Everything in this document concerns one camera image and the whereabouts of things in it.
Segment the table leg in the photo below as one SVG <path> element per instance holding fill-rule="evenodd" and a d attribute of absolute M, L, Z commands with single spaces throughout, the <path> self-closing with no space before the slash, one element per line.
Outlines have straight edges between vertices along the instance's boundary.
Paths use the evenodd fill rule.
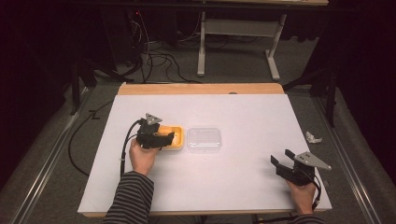
<path fill-rule="evenodd" d="M 198 55 L 198 77 L 203 77 L 205 75 L 205 19 L 206 13 L 202 12 L 201 17 L 201 45 L 199 48 Z"/>
<path fill-rule="evenodd" d="M 279 25 L 276 27 L 273 45 L 272 45 L 271 49 L 265 51 L 265 57 L 267 58 L 268 66 L 270 67 L 271 76 L 272 76 L 273 81 L 280 80 L 280 76 L 279 76 L 279 73 L 277 72 L 277 68 L 276 68 L 276 64 L 275 64 L 275 60 L 274 60 L 274 54 L 275 54 L 277 43 L 279 42 L 280 35 L 282 34 L 283 26 L 285 25 L 285 20 L 286 20 L 286 14 L 283 14 L 280 17 Z"/>

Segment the wooden table edge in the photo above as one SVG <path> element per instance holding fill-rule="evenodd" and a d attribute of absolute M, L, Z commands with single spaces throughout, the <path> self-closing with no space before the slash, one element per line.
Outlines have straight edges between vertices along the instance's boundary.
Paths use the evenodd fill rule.
<path fill-rule="evenodd" d="M 122 84 L 118 95 L 284 94 L 278 83 Z"/>

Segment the clear plastic container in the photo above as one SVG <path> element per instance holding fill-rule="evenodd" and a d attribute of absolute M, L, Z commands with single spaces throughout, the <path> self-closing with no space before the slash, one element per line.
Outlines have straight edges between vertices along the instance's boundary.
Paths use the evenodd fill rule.
<path fill-rule="evenodd" d="M 193 153 L 216 153 L 221 148 L 218 128 L 191 128 L 187 132 L 187 147 Z"/>

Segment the striped sleeve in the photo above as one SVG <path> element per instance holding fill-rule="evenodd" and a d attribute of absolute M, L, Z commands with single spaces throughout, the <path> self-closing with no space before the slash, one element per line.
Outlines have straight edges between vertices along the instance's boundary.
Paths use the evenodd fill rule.
<path fill-rule="evenodd" d="M 148 223 L 153 192 L 154 182 L 145 175 L 123 174 L 103 223 Z"/>
<path fill-rule="evenodd" d="M 325 224 L 324 220 L 314 215 L 298 216 L 288 221 L 288 224 Z"/>

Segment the human hand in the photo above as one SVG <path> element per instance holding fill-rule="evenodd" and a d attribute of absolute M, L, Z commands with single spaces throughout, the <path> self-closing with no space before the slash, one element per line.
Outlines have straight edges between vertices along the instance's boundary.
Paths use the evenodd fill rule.
<path fill-rule="evenodd" d="M 159 150 L 160 147 L 143 149 L 135 138 L 132 139 L 129 158 L 134 171 L 141 175 L 148 175 L 154 165 L 155 155 L 157 155 Z"/>
<path fill-rule="evenodd" d="M 314 201 L 315 190 L 317 189 L 313 183 L 297 186 L 286 180 L 290 188 L 291 198 L 293 199 L 298 215 L 314 214 L 312 202 Z"/>

